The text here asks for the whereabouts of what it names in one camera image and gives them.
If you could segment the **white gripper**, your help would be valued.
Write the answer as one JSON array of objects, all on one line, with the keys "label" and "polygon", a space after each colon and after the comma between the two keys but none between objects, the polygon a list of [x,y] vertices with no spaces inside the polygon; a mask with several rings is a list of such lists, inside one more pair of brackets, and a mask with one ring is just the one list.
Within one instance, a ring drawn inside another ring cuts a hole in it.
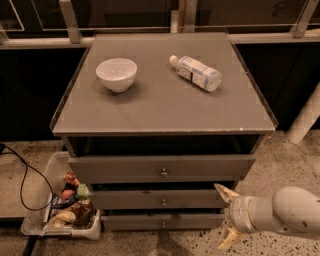
[{"label": "white gripper", "polygon": [[249,218],[249,203],[252,197],[239,196],[235,191],[218,183],[215,183],[214,187],[226,203],[231,203],[229,218],[233,227],[227,228],[223,241],[217,247],[218,250],[225,251],[240,241],[242,233],[256,232]]}]

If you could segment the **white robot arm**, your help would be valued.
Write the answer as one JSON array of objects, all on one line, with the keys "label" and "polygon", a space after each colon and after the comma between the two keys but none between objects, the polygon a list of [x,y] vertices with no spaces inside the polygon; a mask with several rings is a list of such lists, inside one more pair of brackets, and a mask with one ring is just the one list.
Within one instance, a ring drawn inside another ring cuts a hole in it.
[{"label": "white robot arm", "polygon": [[229,203],[231,226],[218,246],[228,250],[245,234],[273,232],[284,236],[320,239],[320,198],[294,186],[279,189],[270,197],[243,196],[215,184]]}]

